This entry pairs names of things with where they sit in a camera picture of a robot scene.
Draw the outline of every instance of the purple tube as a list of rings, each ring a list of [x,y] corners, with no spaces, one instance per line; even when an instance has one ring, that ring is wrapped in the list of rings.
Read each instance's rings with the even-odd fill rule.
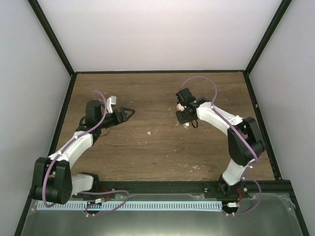
[[[89,194],[89,195],[106,195],[106,194],[111,194],[111,193],[126,193],[127,194],[126,199],[119,206],[117,206],[114,209],[109,210],[107,212],[95,214],[96,216],[107,215],[107,214],[110,214],[110,213],[116,211],[117,209],[121,208],[129,199],[129,192],[126,191],[126,190],[114,190],[114,191],[103,192],[103,193],[91,193],[91,192],[80,192],[80,193],[81,194]],[[91,215],[91,214],[88,214],[88,209],[89,209],[90,206],[95,206],[95,205],[97,205],[97,203],[94,203],[94,204],[91,204],[91,205],[87,206],[85,208],[85,210],[84,210],[84,213],[86,215]]]
[[[105,106],[105,109],[104,109],[104,114],[103,114],[103,117],[102,119],[99,121],[99,123],[97,123],[94,127],[92,127],[91,129],[89,129],[88,131],[80,134],[78,136],[78,138],[81,138],[82,136],[86,135],[87,133],[90,133],[91,131],[95,130],[97,127],[99,127],[102,122],[104,121],[105,117],[106,117],[106,113],[107,113],[107,107],[106,107],[106,98],[105,96],[98,90],[94,90],[93,93],[98,93],[103,101],[104,101],[104,106]],[[67,148],[73,144],[73,142],[75,142],[76,139],[75,138],[72,138],[70,139],[70,141],[64,146],[64,148],[61,150],[61,152],[64,152],[67,150]],[[53,161],[50,163],[48,169],[47,169],[47,172],[45,174],[45,177],[44,177],[44,182],[43,182],[43,190],[42,190],[42,199],[43,199],[43,203],[44,203],[44,206],[45,207],[52,207],[53,205],[55,205],[54,203],[53,204],[50,204],[48,205],[47,201],[46,201],[46,186],[47,186],[47,180],[48,180],[48,177],[49,177],[49,173],[51,172],[51,169],[53,168],[54,164],[56,163],[57,159],[60,157],[60,154],[57,154],[56,157],[53,159]]]
[[[255,162],[258,162],[258,157],[256,155],[256,153],[254,152],[254,150],[251,148],[251,146],[246,142],[246,140],[243,138],[243,136],[237,131],[237,129],[226,119],[224,118],[214,107],[215,105],[215,100],[217,98],[218,95],[218,88],[216,86],[216,84],[213,82],[213,80],[209,79],[208,77],[205,76],[194,76],[191,77],[189,79],[187,79],[185,82],[183,82],[182,86],[180,87],[180,89],[189,81],[189,80],[193,80],[193,79],[206,79],[208,81],[210,81],[214,88],[215,88],[215,95],[211,101],[211,106],[212,106],[212,110],[221,118],[224,120],[225,123],[228,124],[228,126],[230,126],[230,128],[236,133],[236,135],[240,138],[240,140],[244,143],[244,145],[248,148],[248,150],[251,152],[251,154],[253,155]]]
[[[259,203],[260,203],[260,201],[261,201],[261,194],[262,194],[262,193],[261,193],[261,187],[260,187],[259,183],[258,183],[256,180],[254,180],[254,179],[245,179],[245,180],[251,180],[251,181],[253,181],[253,182],[257,185],[258,190],[259,190],[259,198],[258,198],[257,203],[256,203],[251,209],[246,210],[246,211],[241,212],[241,213],[235,213],[234,216],[235,216],[235,215],[245,215],[245,214],[247,214],[247,213],[253,211],[253,210],[259,205]]]
[[[254,150],[251,148],[251,146],[246,142],[246,140],[244,139],[244,137],[237,131],[237,129],[236,129],[226,118],[224,118],[224,116],[222,116],[222,115],[215,109],[214,105],[215,105],[215,100],[216,100],[217,95],[218,95],[218,88],[217,88],[216,84],[213,82],[213,80],[211,80],[210,78],[205,77],[205,76],[194,76],[194,77],[191,77],[191,78],[187,79],[185,82],[183,82],[183,84],[181,85],[180,89],[181,89],[188,81],[193,80],[193,79],[206,79],[206,80],[210,81],[210,82],[213,84],[213,86],[214,86],[214,88],[215,88],[215,95],[214,95],[214,97],[213,97],[213,99],[212,99],[212,101],[211,101],[211,108],[212,108],[212,110],[213,110],[225,123],[227,123],[228,126],[230,126],[230,128],[236,133],[236,135],[240,138],[240,140],[244,143],[244,145],[245,145],[245,146],[248,148],[248,150],[251,152],[251,154],[253,155],[253,157],[254,157],[254,159],[255,159],[255,163],[258,163],[258,157],[257,157],[256,153],[255,153]],[[255,205],[253,208],[251,208],[251,209],[249,209],[249,210],[247,210],[247,211],[244,211],[244,212],[242,212],[242,213],[236,213],[236,214],[234,214],[234,215],[244,215],[244,214],[246,214],[246,213],[249,213],[249,212],[251,212],[252,210],[254,210],[254,209],[259,205],[259,203],[260,203],[260,200],[261,200],[261,188],[260,188],[260,186],[259,186],[259,183],[258,183],[256,180],[254,180],[254,179],[251,179],[251,180],[252,180],[253,182],[255,182],[255,184],[257,185],[257,187],[258,187],[258,189],[259,189],[259,199],[258,199],[256,205]]]

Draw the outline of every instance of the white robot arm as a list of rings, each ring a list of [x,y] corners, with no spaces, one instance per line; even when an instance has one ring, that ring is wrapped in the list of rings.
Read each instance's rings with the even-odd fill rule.
[[[179,91],[176,96],[179,101],[176,115],[180,124],[188,127],[190,122],[195,121],[198,124],[198,119],[203,120],[222,131],[228,137],[231,160],[227,169],[220,176],[224,180],[222,191],[226,192],[229,186],[234,186],[241,180],[244,171],[255,161],[254,157],[230,126],[213,111],[211,102],[205,98],[197,100],[188,88]],[[253,148],[257,157],[264,152],[265,143],[260,134],[259,127],[253,118],[243,119],[218,107],[215,107],[215,109],[235,126],[240,134],[247,135],[247,138],[245,138],[246,142]]]
[[[79,157],[90,148],[101,135],[101,129],[109,128],[129,120],[135,113],[135,110],[121,107],[120,111],[113,110],[116,105],[116,97],[111,96],[107,99],[107,114],[100,126],[87,133],[103,117],[101,112],[102,103],[97,100],[87,102],[86,115],[80,120],[79,127],[76,129],[73,137],[58,151],[51,154],[48,158],[40,157],[37,159],[34,167],[31,194],[32,198],[42,200],[43,180],[47,172],[47,167],[52,160],[57,158],[57,161],[50,174],[46,185],[46,199],[52,203],[64,204],[68,199],[79,192],[88,191],[93,188],[97,175],[90,173],[80,173],[76,176],[71,176],[71,168]]]

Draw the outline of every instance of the black metal frame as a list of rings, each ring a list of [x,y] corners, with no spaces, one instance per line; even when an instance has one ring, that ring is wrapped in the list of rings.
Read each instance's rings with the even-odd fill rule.
[[[53,140],[49,149],[49,154],[55,152],[57,147],[57,142],[60,136],[60,132],[63,126],[63,121],[65,118],[65,114],[70,102],[71,94],[73,91],[73,87],[75,84],[75,80],[78,74],[99,74],[99,73],[107,73],[107,74],[122,74],[122,73],[211,73],[211,72],[242,72],[244,75],[244,79],[250,94],[250,98],[252,101],[252,105],[257,117],[257,122],[261,130],[262,137],[266,143],[266,149],[269,156],[270,164],[272,167],[272,171],[275,177],[275,180],[270,181],[259,181],[258,183],[261,186],[262,192],[265,193],[287,193],[290,196],[290,199],[295,204],[295,213],[298,218],[301,230],[303,235],[308,236],[309,232],[307,230],[303,215],[301,213],[300,207],[297,203],[291,182],[289,180],[282,180],[282,176],[277,164],[277,160],[275,158],[275,154],[273,152],[271,142],[263,121],[263,117],[261,115],[259,105],[257,103],[257,99],[255,93],[252,88],[252,84],[249,78],[249,74],[257,63],[260,55],[262,54],[265,46],[267,45],[269,39],[271,38],[273,32],[275,31],[277,25],[279,24],[282,16],[285,11],[289,7],[291,0],[282,0],[277,12],[275,13],[269,27],[267,28],[261,42],[258,45],[251,61],[249,62],[246,70],[173,70],[173,71],[85,71],[85,72],[75,72],[73,71],[60,43],[56,35],[54,34],[47,18],[45,17],[39,3],[37,0],[28,0],[32,9],[34,10],[38,20],[42,24],[44,30],[46,31],[49,39],[51,40],[53,46],[56,49],[60,59],[62,60],[64,66],[66,67],[68,73],[71,76],[71,80],[68,86],[68,90],[65,96],[65,100],[63,103],[63,107],[58,119],[57,127],[53,136]],[[124,189],[130,191],[130,193],[205,193],[204,186],[211,186],[215,184],[216,181],[101,181],[100,182],[103,188],[107,189]],[[242,187],[246,187],[248,189],[248,193],[258,192],[257,186],[253,182],[245,181],[242,183]],[[225,201],[226,198],[220,198],[218,196],[213,196],[211,194],[206,194],[206,197],[215,197],[221,201]],[[15,232],[15,236],[20,236],[23,230],[23,226],[31,205],[31,198],[28,197],[27,202],[25,204],[22,216],[20,218],[20,222],[18,224],[17,230]]]

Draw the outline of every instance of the wooden tabletop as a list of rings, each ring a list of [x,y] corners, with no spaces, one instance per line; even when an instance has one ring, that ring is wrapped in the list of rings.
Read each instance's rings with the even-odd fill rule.
[[[185,129],[175,115],[176,92],[187,78],[196,75],[207,76],[217,84],[219,108],[255,118],[242,73],[78,75],[58,149],[72,137],[95,89],[106,97],[117,96],[117,108],[132,108],[136,113],[99,138],[74,164],[72,175],[90,172],[101,180],[217,180],[231,159],[227,137],[203,121],[197,129]],[[211,100],[214,95],[212,84],[203,79],[190,81],[187,87],[196,98]],[[274,179],[266,152],[248,177]]]

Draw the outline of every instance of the white wall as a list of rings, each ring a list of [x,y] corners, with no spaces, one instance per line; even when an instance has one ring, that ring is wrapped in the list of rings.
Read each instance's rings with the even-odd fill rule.
[[[26,0],[0,1],[0,235],[16,230],[69,75]]]
[[[281,173],[315,235],[315,1],[292,1],[251,81]]]
[[[39,0],[75,71],[245,69],[281,0]]]

